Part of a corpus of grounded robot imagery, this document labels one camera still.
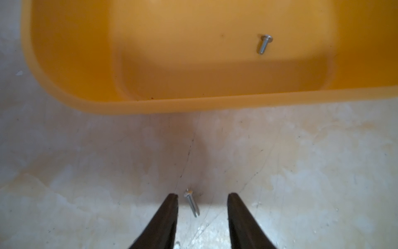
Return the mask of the silver screw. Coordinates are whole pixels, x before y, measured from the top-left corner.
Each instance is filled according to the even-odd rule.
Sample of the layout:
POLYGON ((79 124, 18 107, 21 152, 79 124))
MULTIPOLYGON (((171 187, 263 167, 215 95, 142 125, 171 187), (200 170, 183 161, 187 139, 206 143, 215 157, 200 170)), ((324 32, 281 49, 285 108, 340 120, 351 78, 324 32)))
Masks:
POLYGON ((197 202, 195 201, 194 197, 193 197, 193 191, 190 189, 186 189, 184 192, 184 197, 186 198, 192 213, 194 215, 195 218, 200 216, 200 209, 197 205, 197 202))
POLYGON ((270 35, 262 35, 261 36, 261 40, 262 40, 262 43, 261 43, 261 46, 258 49, 258 54, 259 55, 263 55, 264 54, 268 44, 273 41, 273 37, 270 36, 270 35))

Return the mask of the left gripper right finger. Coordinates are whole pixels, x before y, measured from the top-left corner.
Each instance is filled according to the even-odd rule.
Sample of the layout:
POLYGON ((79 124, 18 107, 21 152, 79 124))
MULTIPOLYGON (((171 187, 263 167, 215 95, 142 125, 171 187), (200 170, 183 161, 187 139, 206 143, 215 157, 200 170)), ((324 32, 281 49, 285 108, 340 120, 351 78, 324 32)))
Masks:
POLYGON ((237 193, 227 201, 231 248, 276 249, 237 193))

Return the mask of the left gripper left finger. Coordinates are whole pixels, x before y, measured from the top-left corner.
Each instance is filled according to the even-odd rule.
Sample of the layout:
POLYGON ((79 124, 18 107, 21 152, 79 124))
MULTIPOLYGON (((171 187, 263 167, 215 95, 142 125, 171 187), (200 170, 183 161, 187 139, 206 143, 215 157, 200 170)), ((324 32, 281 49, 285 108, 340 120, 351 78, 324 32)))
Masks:
POLYGON ((178 219, 178 196, 169 194, 130 249, 173 249, 178 219))

